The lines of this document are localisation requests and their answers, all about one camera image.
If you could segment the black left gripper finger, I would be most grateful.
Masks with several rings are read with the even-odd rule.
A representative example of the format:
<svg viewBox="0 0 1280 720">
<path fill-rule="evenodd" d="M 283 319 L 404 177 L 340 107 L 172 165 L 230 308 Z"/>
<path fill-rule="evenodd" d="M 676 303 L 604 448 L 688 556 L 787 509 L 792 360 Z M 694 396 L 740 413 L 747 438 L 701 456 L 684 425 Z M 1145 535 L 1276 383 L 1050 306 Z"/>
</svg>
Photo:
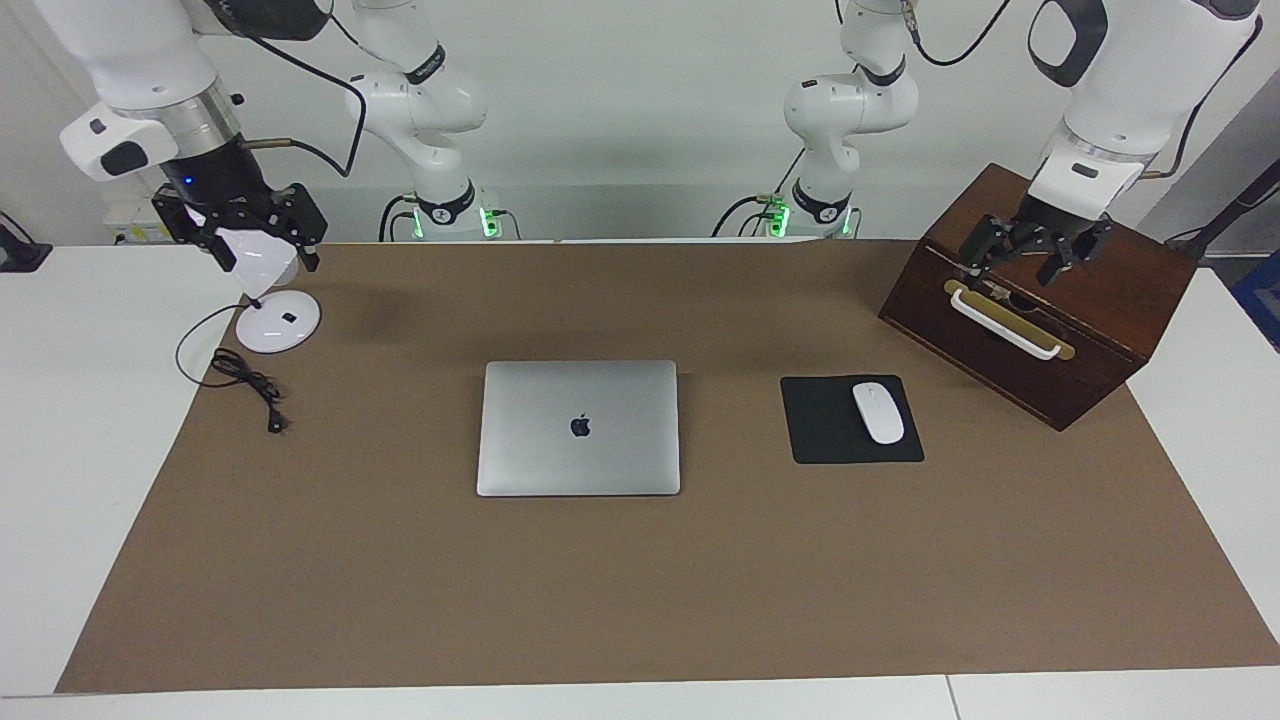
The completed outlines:
<svg viewBox="0 0 1280 720">
<path fill-rule="evenodd" d="M 1042 287 L 1048 287 L 1075 265 L 1097 259 L 1108 242 L 1112 228 L 1111 220 L 1097 220 L 1089 229 L 1074 237 L 1052 231 L 1050 233 L 1052 252 L 1037 272 L 1037 282 Z"/>
<path fill-rule="evenodd" d="M 1019 258 L 1018 225 L 1004 222 L 995 215 L 983 215 L 960 246 L 960 264 L 966 278 L 963 283 L 969 290 L 978 284 L 996 266 Z"/>
</svg>

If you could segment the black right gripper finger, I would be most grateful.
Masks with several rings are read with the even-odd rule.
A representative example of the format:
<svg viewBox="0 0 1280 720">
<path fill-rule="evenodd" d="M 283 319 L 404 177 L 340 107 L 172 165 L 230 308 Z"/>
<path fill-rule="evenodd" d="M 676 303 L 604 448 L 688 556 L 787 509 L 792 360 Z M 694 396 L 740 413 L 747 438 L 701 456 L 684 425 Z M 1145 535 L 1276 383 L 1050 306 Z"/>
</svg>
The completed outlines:
<svg viewBox="0 0 1280 720">
<path fill-rule="evenodd" d="M 293 183 L 273 191 L 269 202 L 268 233 L 285 241 L 307 273 L 316 272 L 317 246 L 325 237 L 328 222 L 311 193 L 301 183 Z"/>
<path fill-rule="evenodd" d="M 218 234 L 219 225 L 193 217 L 193 211 L 174 188 L 157 188 L 152 206 L 175 243 L 195 246 L 209 254 L 223 272 L 233 272 L 236 255 L 227 241 Z"/>
</svg>

